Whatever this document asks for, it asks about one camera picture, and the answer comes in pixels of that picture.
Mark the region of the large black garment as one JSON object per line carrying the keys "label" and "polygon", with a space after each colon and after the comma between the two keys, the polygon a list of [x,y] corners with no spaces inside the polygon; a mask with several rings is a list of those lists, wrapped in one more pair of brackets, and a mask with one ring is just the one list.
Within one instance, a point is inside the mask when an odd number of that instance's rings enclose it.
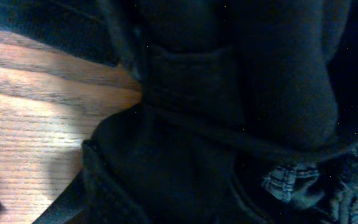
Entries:
{"label": "large black garment", "polygon": [[37,223],[358,223],[358,1],[0,1],[142,98]]}

